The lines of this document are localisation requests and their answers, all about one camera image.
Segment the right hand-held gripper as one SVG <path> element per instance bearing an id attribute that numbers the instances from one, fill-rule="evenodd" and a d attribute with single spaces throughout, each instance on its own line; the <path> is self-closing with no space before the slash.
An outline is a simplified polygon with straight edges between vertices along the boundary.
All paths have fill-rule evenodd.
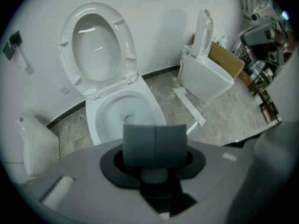
<path id="1" fill-rule="evenodd" d="M 239 35 L 242 45 L 249 48 L 256 60 L 284 66 L 284 52 L 275 42 L 275 30 L 279 30 L 288 46 L 288 17 L 272 0 L 265 0 L 257 5 L 251 14 L 250 28 Z"/>

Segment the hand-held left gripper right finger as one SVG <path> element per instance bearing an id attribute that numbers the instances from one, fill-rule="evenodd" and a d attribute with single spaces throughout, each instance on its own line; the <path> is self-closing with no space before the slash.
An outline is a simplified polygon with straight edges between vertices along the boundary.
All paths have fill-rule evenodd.
<path id="1" fill-rule="evenodd" d="M 186 125 L 157 126 L 155 164 L 158 168 L 179 168 L 187 159 Z"/>

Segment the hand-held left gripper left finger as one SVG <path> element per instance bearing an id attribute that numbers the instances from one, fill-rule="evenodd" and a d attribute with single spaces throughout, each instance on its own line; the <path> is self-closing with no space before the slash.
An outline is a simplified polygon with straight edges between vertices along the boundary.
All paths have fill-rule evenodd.
<path id="1" fill-rule="evenodd" d="M 123 126 L 123 162 L 126 167 L 155 166 L 155 131 L 153 125 Z"/>

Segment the person's right hand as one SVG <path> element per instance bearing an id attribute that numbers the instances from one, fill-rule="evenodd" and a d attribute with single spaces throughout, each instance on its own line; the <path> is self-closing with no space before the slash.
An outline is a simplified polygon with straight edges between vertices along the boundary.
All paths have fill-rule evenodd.
<path id="1" fill-rule="evenodd" d="M 275 30 L 275 38 L 274 38 L 274 42 L 275 44 L 280 47 L 284 53 L 287 52 L 287 48 L 285 47 L 285 39 L 283 34 L 279 31 L 279 30 Z"/>

